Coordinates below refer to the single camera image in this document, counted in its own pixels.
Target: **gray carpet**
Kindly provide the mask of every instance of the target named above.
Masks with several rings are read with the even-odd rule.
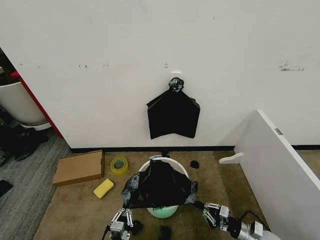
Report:
[[[58,159],[70,155],[64,139],[49,132],[42,143],[22,161],[10,159],[0,167],[0,180],[13,188],[0,197],[0,239],[32,240],[55,193],[52,185]]]

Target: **white bucket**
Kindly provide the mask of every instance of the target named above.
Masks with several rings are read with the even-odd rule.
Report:
[[[185,170],[185,168],[178,163],[176,160],[173,160],[169,157],[156,157],[153,160],[161,160],[165,163],[170,164],[171,167],[173,167],[174,170],[178,171],[181,174],[186,175],[187,178],[189,178],[187,171]],[[150,165],[150,161],[147,161],[145,164],[142,165],[142,167],[139,169],[139,172],[145,171],[147,169],[147,167]],[[152,207],[147,208],[147,210],[149,211],[149,213],[157,218],[168,218],[170,216],[172,216],[178,209],[178,205],[176,206],[167,206],[164,207],[162,209],[158,209],[158,210],[153,210]]]
[[[48,122],[21,82],[0,86],[0,105],[24,125],[37,126]]]

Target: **yellow tape roll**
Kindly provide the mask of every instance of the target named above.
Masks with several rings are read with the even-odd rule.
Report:
[[[111,161],[110,169],[115,175],[124,174],[128,171],[128,160],[123,156],[117,156]]]

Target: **cable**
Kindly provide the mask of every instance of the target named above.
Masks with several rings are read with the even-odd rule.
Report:
[[[271,232],[270,228],[252,211],[245,211],[245,213],[240,217],[240,221],[242,221],[247,214],[252,214],[253,216],[255,216],[259,220],[259,222],[265,227],[265,229]]]
[[[106,236],[106,234],[107,234],[108,231],[110,231],[110,226],[109,226],[109,225],[107,225],[107,226],[105,227],[105,230],[104,230],[104,233],[103,233],[103,236],[102,236],[102,240],[105,240],[105,236]]]

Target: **white wall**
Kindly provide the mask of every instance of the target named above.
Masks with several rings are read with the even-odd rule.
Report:
[[[319,9],[317,0],[2,1],[0,47],[72,148],[234,145],[259,108],[291,144],[320,144]],[[173,70],[200,104],[196,136],[150,140],[146,103]]]

